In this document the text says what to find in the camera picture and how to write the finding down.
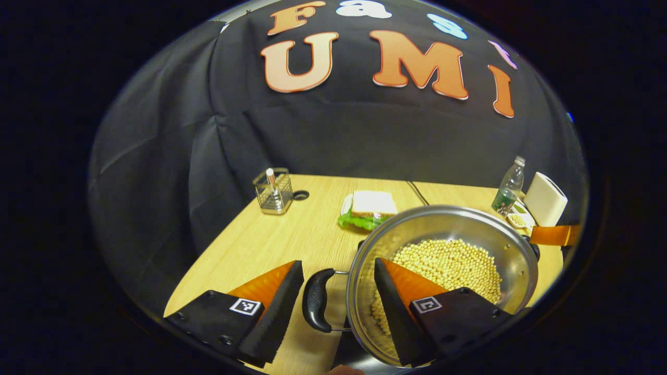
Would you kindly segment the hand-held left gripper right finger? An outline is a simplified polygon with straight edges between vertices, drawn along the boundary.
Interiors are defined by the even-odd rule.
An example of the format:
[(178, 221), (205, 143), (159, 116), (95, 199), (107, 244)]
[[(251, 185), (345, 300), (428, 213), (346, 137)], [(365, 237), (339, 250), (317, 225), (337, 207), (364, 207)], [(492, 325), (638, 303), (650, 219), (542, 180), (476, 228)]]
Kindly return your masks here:
[(399, 363), (410, 367), (488, 346), (529, 301), (529, 271), (514, 276), (496, 304), (470, 287), (447, 290), (385, 258), (374, 259), (374, 280)]

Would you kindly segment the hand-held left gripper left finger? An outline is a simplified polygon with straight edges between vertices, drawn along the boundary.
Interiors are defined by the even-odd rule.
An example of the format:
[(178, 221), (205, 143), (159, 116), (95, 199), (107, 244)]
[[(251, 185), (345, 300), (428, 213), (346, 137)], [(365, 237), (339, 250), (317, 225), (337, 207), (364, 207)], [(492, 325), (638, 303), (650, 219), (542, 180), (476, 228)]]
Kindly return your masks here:
[(303, 280), (296, 259), (227, 293), (207, 290), (166, 320), (219, 355), (262, 368), (276, 358)]

